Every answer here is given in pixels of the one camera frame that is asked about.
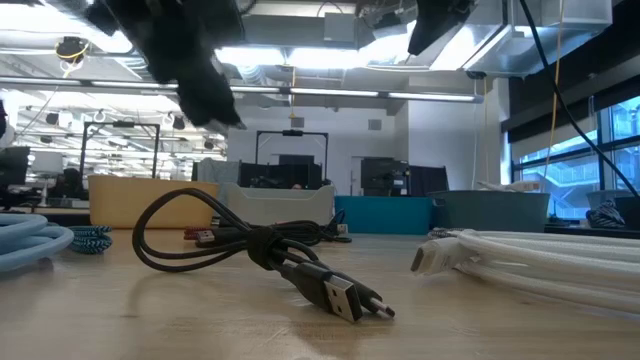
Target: glass window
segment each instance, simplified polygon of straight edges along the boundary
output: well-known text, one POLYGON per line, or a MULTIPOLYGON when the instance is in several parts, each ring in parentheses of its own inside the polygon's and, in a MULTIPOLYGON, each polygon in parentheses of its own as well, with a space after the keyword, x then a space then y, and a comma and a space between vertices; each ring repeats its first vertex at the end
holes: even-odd
POLYGON ((600 189, 600 171, 596 156, 549 164, 522 170, 522 180, 544 183, 551 194, 549 214, 563 219, 584 219, 589 207, 587 193, 600 189))
POLYGON ((640 135, 640 96, 611 107, 613 140, 640 135))
MULTIPOLYGON (((640 189, 640 146, 632 146, 614 153, 616 166, 629 179, 633 187, 640 189)), ((616 176, 616 187, 626 190, 627 186, 616 176)))
MULTIPOLYGON (((598 131, 597 130, 593 130, 587 133, 587 137, 592 140, 593 142, 597 142, 598 141, 598 131)), ((555 144, 551 147, 551 156, 553 155, 560 155, 560 154, 565 154, 574 150, 578 150, 578 149, 582 149, 582 148, 586 148, 589 145, 586 143, 586 141, 584 141, 584 139, 582 138, 582 136, 578 135, 574 138, 571 138, 569 140, 563 141, 561 143, 555 144)), ((533 161, 533 160, 538 160, 538 159, 545 159, 547 157, 547 151, 548 151, 548 147, 538 150, 534 153, 531 153, 529 155, 525 155, 523 157, 520 158, 520 163, 526 163, 529 161, 533 161)))

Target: window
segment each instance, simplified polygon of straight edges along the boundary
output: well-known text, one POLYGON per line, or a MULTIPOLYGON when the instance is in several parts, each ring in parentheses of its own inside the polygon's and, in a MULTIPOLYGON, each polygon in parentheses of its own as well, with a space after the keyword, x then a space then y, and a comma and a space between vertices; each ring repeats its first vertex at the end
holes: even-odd
MULTIPOLYGON (((598 127, 600 131, 587 133, 589 139, 640 189, 640 96, 599 112, 598 127)), ((590 192, 627 189, 588 147, 580 136, 553 145, 550 154, 553 159, 546 176, 549 148, 541 147, 518 159, 513 166, 514 178, 543 184, 544 191, 551 194, 549 214, 563 219, 584 219, 591 206, 600 201, 593 197, 594 204, 590 204, 587 197, 590 192)))

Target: table surface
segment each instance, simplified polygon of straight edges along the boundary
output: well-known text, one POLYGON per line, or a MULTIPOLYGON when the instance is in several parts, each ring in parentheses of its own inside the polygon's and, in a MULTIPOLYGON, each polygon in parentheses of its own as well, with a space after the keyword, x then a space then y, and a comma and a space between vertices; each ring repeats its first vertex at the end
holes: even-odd
MULTIPOLYGON (((640 320, 449 272, 416 277, 416 237, 323 243, 320 258, 377 290, 395 319, 352 325, 240 253, 159 273, 116 231, 104 256, 68 250, 0 276, 0 359, 638 359, 640 320)), ((188 251, 178 231, 153 247, 188 251)))

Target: teal box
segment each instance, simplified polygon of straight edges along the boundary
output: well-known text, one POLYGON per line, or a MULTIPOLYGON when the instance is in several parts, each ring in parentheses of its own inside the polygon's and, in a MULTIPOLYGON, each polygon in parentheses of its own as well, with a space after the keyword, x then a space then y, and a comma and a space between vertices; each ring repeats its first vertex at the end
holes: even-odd
POLYGON ((336 196, 335 209, 345 211, 349 233, 426 235, 431 223, 430 198, 336 196))

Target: light blue cable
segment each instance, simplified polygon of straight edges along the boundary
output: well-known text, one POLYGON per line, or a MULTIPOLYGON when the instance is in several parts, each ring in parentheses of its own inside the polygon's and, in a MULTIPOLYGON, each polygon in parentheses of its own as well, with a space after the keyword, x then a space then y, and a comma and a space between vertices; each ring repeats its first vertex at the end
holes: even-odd
POLYGON ((47 227, 41 215, 0 214, 0 225, 0 271, 51 256, 73 241, 71 230, 47 227))

